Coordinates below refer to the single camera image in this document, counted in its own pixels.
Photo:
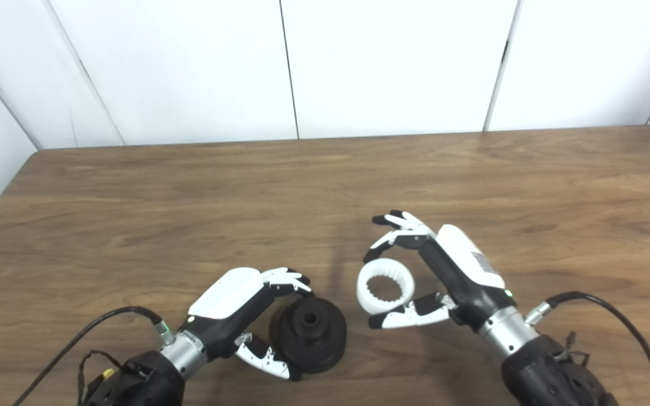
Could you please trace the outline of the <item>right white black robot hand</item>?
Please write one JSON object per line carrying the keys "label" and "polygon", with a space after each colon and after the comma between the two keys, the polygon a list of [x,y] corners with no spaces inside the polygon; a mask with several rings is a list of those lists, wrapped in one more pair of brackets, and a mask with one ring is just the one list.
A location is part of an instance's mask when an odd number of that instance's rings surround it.
{"label": "right white black robot hand", "polygon": [[372,217],[372,223],[392,231],[372,244],[364,264],[379,259],[393,246],[417,251],[443,283],[446,292],[435,292],[369,317],[371,329],[395,329],[452,320],[474,332],[498,311],[516,308],[502,276],[487,257],[457,226],[444,224],[438,232],[408,211],[392,210]]}

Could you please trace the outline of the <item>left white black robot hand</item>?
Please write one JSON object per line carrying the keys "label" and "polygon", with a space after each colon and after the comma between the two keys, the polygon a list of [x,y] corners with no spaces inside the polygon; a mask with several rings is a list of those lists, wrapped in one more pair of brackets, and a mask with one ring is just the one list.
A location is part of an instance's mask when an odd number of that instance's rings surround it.
{"label": "left white black robot hand", "polygon": [[309,278],[288,267],[231,269],[191,304],[180,330],[201,345],[206,363],[236,355],[270,375],[299,381],[302,373],[273,345],[246,331],[276,298],[291,294],[314,296]]}

